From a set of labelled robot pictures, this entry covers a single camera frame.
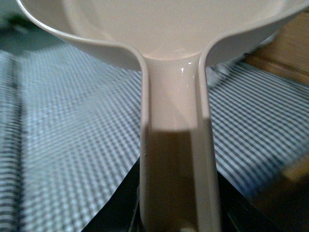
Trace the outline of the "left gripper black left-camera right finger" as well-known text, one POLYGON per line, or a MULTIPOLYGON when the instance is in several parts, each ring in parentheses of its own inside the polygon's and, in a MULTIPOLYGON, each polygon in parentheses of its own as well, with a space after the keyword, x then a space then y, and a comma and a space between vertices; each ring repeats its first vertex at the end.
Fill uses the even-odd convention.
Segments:
POLYGON ((254 207, 220 173, 218 184, 224 232, 280 232, 281 229, 254 207))

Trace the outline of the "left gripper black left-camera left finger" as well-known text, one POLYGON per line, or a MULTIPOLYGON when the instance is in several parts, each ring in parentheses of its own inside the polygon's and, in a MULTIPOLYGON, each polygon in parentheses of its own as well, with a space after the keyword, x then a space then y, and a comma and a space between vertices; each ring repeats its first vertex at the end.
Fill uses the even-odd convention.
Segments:
POLYGON ((141 232, 140 165, 134 164, 115 193, 84 232, 141 232))

